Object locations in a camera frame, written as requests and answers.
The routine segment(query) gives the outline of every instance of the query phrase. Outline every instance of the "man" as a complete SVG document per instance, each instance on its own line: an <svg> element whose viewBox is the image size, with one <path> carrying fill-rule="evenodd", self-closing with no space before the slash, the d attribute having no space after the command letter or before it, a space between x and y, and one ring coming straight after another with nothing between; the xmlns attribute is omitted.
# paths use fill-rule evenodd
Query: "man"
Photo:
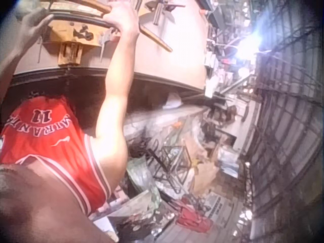
<svg viewBox="0 0 324 243"><path fill-rule="evenodd" d="M120 31L105 79L96 137L81 130L65 98L23 102L0 143L1 233L12 242L107 242L87 216L101 207L124 176L123 123L134 74L138 17L129 3L113 2L103 19ZM37 9L24 17L17 44L0 66L5 97L20 58L53 19Z"/></svg>

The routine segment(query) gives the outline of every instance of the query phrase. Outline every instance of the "hand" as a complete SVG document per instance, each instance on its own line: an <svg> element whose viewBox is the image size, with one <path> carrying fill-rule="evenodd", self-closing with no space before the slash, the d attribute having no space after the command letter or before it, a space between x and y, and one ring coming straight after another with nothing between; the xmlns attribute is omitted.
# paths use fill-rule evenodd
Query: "hand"
<svg viewBox="0 0 324 243"><path fill-rule="evenodd" d="M132 36L137 38L139 35L139 23L136 11L133 9L129 2L109 2L111 12L105 14L103 19L116 27L121 36Z"/></svg>
<svg viewBox="0 0 324 243"><path fill-rule="evenodd" d="M24 55L34 45L53 17L53 14L48 15L48 11L44 8L37 8L22 19L16 43L19 55Z"/></svg>

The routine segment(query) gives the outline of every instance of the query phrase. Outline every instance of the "metal grating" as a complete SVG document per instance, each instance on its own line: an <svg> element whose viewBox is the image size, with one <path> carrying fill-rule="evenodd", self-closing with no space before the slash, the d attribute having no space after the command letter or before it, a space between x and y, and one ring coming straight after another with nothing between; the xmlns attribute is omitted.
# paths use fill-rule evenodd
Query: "metal grating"
<svg viewBox="0 0 324 243"><path fill-rule="evenodd" d="M247 154L250 241L310 242L322 219L322 22L302 1L252 3L263 7L254 24L271 52L260 58L256 89L263 103Z"/></svg>

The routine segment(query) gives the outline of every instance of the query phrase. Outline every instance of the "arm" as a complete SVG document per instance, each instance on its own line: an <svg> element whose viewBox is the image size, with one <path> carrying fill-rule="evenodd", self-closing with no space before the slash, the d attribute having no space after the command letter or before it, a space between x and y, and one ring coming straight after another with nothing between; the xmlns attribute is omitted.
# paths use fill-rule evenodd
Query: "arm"
<svg viewBox="0 0 324 243"><path fill-rule="evenodd" d="M53 15L48 15L43 8L38 8L23 18L14 49L0 64L0 104L2 104L20 59L36 42L52 19Z"/></svg>
<svg viewBox="0 0 324 243"><path fill-rule="evenodd" d="M129 3L112 2L104 20L120 31L105 79L106 96L96 126L93 150L113 191L124 176L128 158L123 134L128 94L133 82L138 17Z"/></svg>
<svg viewBox="0 0 324 243"><path fill-rule="evenodd" d="M6 95L12 76L21 59L21 54L13 50L0 64L0 105Z"/></svg>

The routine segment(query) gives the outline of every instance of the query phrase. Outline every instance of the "red object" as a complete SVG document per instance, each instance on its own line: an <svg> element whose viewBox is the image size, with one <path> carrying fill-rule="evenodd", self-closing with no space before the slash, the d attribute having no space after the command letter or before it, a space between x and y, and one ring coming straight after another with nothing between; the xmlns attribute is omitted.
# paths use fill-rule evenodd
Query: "red object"
<svg viewBox="0 0 324 243"><path fill-rule="evenodd" d="M86 215L110 197L92 137L82 131L65 98L26 100L11 114L0 138L2 164L24 165L29 156L37 158L71 190Z"/></svg>
<svg viewBox="0 0 324 243"><path fill-rule="evenodd" d="M199 233L207 233L213 226L213 221L200 216L188 206L182 206L177 224Z"/></svg>

